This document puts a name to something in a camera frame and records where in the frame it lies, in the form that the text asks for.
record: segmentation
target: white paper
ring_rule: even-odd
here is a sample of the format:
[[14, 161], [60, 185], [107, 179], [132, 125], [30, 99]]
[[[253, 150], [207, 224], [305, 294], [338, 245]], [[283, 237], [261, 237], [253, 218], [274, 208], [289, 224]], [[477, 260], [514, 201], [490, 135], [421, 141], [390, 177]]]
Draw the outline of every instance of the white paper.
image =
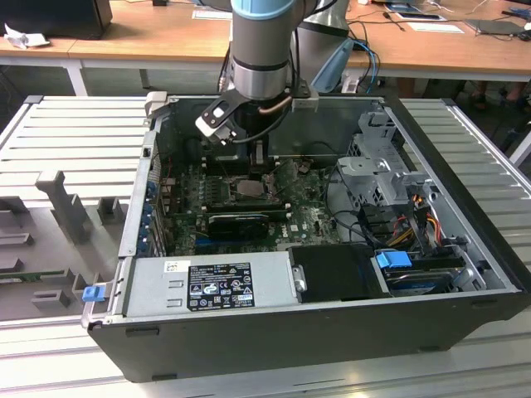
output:
[[28, 47], [50, 44], [41, 33], [22, 33], [11, 29], [7, 24], [4, 24], [4, 27], [6, 28], [6, 34], [3, 35], [3, 38], [9, 41], [12, 46], [26, 50]]
[[232, 12], [205, 10], [198, 7], [192, 13], [193, 19], [217, 19], [222, 21], [231, 21]]
[[417, 32], [464, 33], [456, 25], [442, 23], [408, 22], [407, 25]]

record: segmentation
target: green circuit board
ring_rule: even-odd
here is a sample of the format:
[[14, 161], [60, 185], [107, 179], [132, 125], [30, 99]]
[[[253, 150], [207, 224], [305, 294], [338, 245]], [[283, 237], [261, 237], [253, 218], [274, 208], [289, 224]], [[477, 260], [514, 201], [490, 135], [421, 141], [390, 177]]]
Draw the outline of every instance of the green circuit board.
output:
[[[261, 176], [265, 191], [260, 195], [241, 194], [232, 189], [247, 176], [226, 174], [209, 176], [200, 167], [189, 167], [178, 176], [175, 188], [177, 211], [170, 211], [173, 226], [173, 255], [212, 255], [282, 251], [292, 245], [339, 243], [335, 223], [324, 209], [325, 172], [312, 169], [300, 160], [286, 160]], [[208, 217], [212, 208], [225, 205], [236, 209], [241, 204], [263, 204], [282, 209], [253, 211], [271, 214], [267, 237], [247, 241], [214, 241], [208, 234]]]

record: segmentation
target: black computer case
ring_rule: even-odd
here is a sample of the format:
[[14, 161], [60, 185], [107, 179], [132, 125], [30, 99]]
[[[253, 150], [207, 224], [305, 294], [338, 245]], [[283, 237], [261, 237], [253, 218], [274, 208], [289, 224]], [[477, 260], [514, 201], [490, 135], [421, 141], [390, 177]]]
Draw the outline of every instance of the black computer case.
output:
[[46, 37], [100, 39], [113, 17], [109, 0], [3, 0], [0, 32], [4, 23], [24, 33]]

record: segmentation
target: motherboard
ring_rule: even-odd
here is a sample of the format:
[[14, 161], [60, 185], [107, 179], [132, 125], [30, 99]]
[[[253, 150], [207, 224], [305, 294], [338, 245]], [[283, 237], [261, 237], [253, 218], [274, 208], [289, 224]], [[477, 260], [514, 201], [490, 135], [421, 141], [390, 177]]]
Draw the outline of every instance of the motherboard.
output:
[[211, 173], [188, 165], [175, 176], [168, 221], [173, 255], [287, 250], [340, 242], [327, 215], [327, 169], [285, 159], [261, 175]]

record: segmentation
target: warning label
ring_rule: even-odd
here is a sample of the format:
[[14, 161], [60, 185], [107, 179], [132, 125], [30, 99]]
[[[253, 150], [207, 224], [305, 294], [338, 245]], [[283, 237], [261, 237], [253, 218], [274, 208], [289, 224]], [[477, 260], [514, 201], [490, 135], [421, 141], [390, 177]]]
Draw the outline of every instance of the warning label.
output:
[[255, 306], [250, 263], [190, 266], [188, 287], [190, 311]]

